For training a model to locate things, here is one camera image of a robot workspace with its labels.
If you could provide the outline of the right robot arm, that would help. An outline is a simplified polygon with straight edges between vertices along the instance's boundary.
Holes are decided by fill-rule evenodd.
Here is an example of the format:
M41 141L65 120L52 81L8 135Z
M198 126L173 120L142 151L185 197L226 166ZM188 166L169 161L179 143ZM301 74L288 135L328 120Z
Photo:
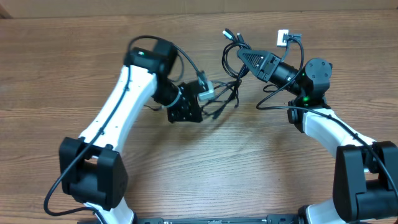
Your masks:
M326 103L332 64L321 58L300 69L264 50L241 49L238 58L264 82L296 98L284 107L289 122L335 158L332 198L302 207L296 223L360 223L397 216L397 146L364 136Z

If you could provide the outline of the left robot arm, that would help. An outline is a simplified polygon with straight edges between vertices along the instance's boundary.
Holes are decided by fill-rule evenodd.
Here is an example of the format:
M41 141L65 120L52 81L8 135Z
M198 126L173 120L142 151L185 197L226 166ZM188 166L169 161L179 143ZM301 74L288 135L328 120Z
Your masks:
M119 80L93 122L79 138L65 138L60 145L60 177L44 201L49 215L49 199L58 185L65 194L82 203L81 211L91 211L97 223L134 223L134 212L124 198L128 174L122 160L127 136L146 102L153 98L167 110L171 123L202 121L199 101L214 96L212 82L197 70L197 80L176 85L168 78L176 58L186 53L160 37L152 50L127 47Z

